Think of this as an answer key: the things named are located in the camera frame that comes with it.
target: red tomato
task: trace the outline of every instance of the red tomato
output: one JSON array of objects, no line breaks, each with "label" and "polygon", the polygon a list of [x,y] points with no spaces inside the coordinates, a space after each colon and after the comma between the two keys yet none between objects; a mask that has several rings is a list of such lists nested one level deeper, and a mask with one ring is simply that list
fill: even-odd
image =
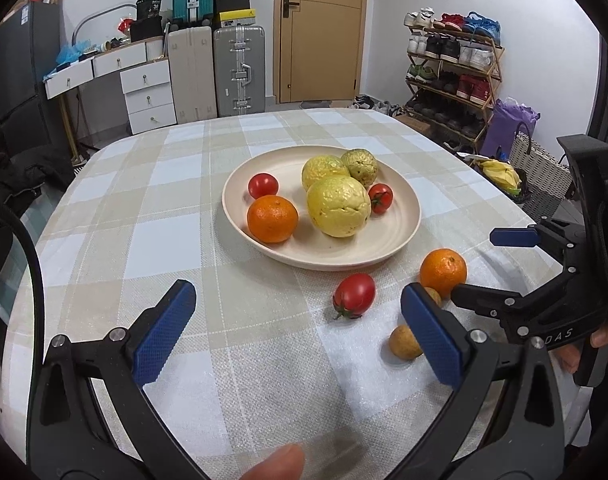
[{"label": "red tomato", "polygon": [[358,319],[375,299],[375,282],[368,274],[353,274],[347,277],[333,294],[333,306],[337,317]]},{"label": "red tomato", "polygon": [[375,184],[369,189],[369,196],[370,206],[377,215],[385,213],[393,203],[393,190],[386,184]]},{"label": "red tomato", "polygon": [[277,195],[279,183],[277,179],[268,173],[255,175],[248,183],[248,193],[257,200],[266,195]]}]

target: finger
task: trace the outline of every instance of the finger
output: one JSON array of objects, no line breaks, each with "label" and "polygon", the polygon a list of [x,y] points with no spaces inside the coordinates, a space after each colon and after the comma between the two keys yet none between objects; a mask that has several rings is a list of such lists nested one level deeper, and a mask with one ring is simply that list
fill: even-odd
[{"label": "finger", "polygon": [[559,359],[560,365],[570,374],[577,372],[580,365],[580,351],[575,345],[566,345],[554,350],[554,354]]},{"label": "finger", "polygon": [[593,332],[591,335],[591,346],[593,348],[601,348],[608,344],[608,325],[604,325],[601,329]]},{"label": "finger", "polygon": [[280,447],[240,480],[299,480],[304,470],[304,451],[297,444]]}]

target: suitcase handle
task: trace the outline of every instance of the suitcase handle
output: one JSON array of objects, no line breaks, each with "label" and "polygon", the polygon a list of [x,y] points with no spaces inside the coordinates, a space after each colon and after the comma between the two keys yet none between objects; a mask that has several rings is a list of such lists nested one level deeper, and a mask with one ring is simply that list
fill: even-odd
[{"label": "suitcase handle", "polygon": [[246,63],[242,64],[242,68],[245,68],[247,73],[246,81],[242,81],[242,86],[250,85],[251,81],[253,80],[253,69]]}]

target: white drawer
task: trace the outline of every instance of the white drawer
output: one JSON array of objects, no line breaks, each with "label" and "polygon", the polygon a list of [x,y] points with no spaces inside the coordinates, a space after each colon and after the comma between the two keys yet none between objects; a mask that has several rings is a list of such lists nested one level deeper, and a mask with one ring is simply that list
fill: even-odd
[{"label": "white drawer", "polygon": [[95,56],[92,65],[95,68],[95,77],[100,77],[145,62],[146,43],[135,43]]},{"label": "white drawer", "polygon": [[143,110],[128,116],[133,134],[176,124],[175,105],[162,105],[150,110]]},{"label": "white drawer", "polygon": [[129,114],[149,110],[161,105],[173,104],[173,90],[170,83],[142,88],[125,94]]},{"label": "white drawer", "polygon": [[121,89],[124,94],[171,82],[171,73],[168,70],[167,59],[126,70],[120,76]]},{"label": "white drawer", "polygon": [[92,60],[84,59],[68,68],[57,72],[44,83],[46,85],[46,96],[49,99],[63,94],[65,91],[84,84],[92,79]]},{"label": "white drawer", "polygon": [[149,61],[162,57],[164,53],[164,38],[154,38],[146,40],[146,57]]}]

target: small potato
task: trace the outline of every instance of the small potato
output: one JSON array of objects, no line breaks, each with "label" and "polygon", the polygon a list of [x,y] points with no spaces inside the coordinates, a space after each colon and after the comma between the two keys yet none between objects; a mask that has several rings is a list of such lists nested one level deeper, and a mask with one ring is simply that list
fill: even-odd
[{"label": "small potato", "polygon": [[411,361],[423,354],[417,339],[407,325],[400,325],[393,330],[388,338],[388,347],[394,355],[405,361]]},{"label": "small potato", "polygon": [[424,290],[428,292],[428,295],[433,299],[437,306],[441,308],[441,296],[439,295],[439,292],[430,286],[425,286]]}]

